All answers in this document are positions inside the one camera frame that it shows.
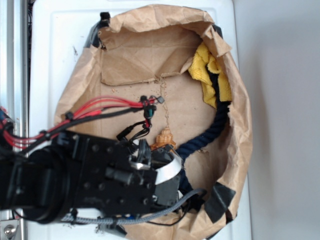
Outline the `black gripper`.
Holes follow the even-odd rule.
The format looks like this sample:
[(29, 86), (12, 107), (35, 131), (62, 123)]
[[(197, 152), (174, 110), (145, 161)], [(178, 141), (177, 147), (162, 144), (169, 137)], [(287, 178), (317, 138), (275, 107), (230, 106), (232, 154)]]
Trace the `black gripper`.
[(71, 207), (107, 217), (151, 214), (177, 202), (182, 160), (170, 145), (151, 150), (147, 141), (117, 141), (74, 132), (56, 145), (72, 179)]

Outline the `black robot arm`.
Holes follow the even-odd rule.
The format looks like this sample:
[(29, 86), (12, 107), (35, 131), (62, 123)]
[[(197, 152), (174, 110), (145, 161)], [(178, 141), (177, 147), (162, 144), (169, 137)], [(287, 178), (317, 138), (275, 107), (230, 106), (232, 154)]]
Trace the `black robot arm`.
[(0, 207), (30, 221), (80, 223), (80, 209), (105, 218), (139, 217), (178, 200), (182, 160), (169, 144), (112, 140), (65, 131), (23, 157), (0, 158)]

